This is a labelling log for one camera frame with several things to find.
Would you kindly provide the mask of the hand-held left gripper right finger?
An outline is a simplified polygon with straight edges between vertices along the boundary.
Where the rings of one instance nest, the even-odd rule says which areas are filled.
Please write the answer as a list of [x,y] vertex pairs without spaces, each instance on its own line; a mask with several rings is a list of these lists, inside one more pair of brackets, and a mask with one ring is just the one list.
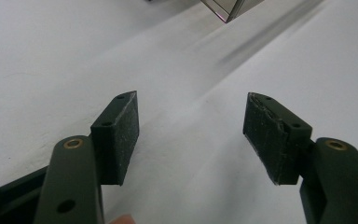
[[311,126],[270,96],[249,92],[243,134],[275,185],[295,185],[297,162],[310,145]]

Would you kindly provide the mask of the white table mat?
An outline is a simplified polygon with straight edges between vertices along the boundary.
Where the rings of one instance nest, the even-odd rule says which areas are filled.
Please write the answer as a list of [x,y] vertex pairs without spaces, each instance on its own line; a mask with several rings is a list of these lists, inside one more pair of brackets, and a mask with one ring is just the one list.
[[0,0],[0,184],[126,91],[141,131],[107,219],[305,224],[298,187],[274,185],[243,135],[246,97],[358,149],[358,0],[264,0],[229,23],[200,0]]

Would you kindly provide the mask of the smoky clear drawer box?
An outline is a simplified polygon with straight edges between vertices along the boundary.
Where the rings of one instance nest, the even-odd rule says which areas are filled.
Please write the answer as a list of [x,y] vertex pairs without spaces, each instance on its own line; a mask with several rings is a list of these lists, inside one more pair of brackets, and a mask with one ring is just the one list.
[[221,21],[229,23],[264,0],[200,0]]

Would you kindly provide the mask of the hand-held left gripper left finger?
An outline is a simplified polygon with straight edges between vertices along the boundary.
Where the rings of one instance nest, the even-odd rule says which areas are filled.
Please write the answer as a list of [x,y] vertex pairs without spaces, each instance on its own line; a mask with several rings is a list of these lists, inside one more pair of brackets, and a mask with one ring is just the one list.
[[101,183],[124,183],[140,132],[137,91],[116,96],[90,127]]

